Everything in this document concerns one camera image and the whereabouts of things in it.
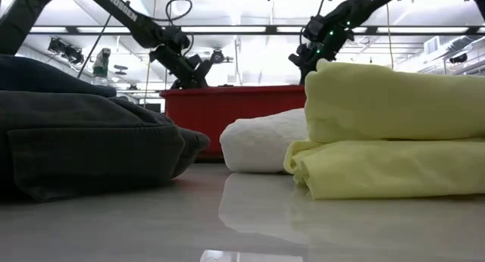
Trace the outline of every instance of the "dark gray fabric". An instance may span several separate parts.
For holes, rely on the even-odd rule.
[[[162,186],[208,141],[119,98],[0,91],[0,192],[51,201]]]
[[[93,86],[31,58],[0,55],[0,90],[116,96],[112,87]]]

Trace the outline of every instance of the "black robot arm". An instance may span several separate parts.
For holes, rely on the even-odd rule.
[[[15,55],[51,0],[14,0],[0,19],[0,54]],[[150,61],[158,60],[184,88],[205,88],[208,64],[200,63],[198,56],[185,58],[181,51],[190,41],[179,27],[161,27],[150,17],[134,11],[123,0],[93,0],[126,26],[143,48],[156,48]]]
[[[335,56],[347,39],[353,40],[352,29],[362,25],[378,8],[392,0],[347,0],[325,16],[316,15],[303,30],[303,36],[310,42],[301,44],[289,59],[300,69],[300,85],[305,77],[315,70],[317,61],[324,58],[335,61]],[[485,0],[474,0],[485,16]]]

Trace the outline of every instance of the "red plastic container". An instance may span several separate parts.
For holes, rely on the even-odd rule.
[[[167,90],[165,114],[178,126],[192,129],[211,139],[204,158],[221,158],[219,137],[238,118],[277,114],[305,105],[304,86],[211,87]]]

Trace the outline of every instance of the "white floor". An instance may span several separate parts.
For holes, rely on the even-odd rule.
[[[485,200],[311,201],[285,175],[196,164],[176,183],[0,204],[1,262],[485,260]]]

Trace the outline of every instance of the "folded yellow cloth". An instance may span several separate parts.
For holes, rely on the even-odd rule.
[[[309,140],[284,167],[313,198],[485,193],[483,77],[321,60],[305,91]]]
[[[485,193],[485,142],[294,142],[286,171],[314,199]]]
[[[467,139],[485,133],[485,80],[320,60],[305,82],[314,142]]]

